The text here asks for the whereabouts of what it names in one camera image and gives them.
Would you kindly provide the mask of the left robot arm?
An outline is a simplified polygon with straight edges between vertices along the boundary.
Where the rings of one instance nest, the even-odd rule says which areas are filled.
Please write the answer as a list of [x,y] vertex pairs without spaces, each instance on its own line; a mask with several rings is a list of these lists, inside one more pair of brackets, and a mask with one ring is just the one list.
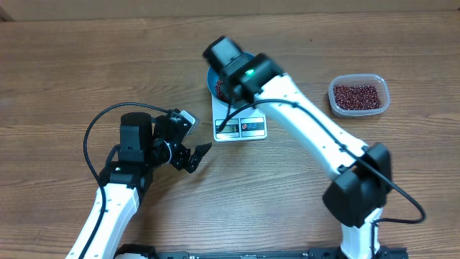
[[170,164],[194,172],[211,144],[191,150],[182,141],[198,119],[186,110],[173,109],[152,117],[144,112],[121,116],[120,143],[113,146],[98,173],[99,187],[93,208],[69,258],[157,258],[153,246],[120,243],[153,182],[153,173]]

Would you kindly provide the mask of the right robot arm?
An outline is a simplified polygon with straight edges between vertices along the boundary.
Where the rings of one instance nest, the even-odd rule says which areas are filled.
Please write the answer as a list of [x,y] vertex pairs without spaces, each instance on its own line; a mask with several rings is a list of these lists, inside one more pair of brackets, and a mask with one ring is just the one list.
[[229,101],[241,101],[245,109],[254,105],[277,121],[324,169],[331,185],[323,202],[341,223],[342,254],[376,255],[380,244],[374,222],[392,189],[389,150],[382,144],[370,147],[340,128],[268,55],[251,56],[222,36],[203,57],[224,82],[222,91]]

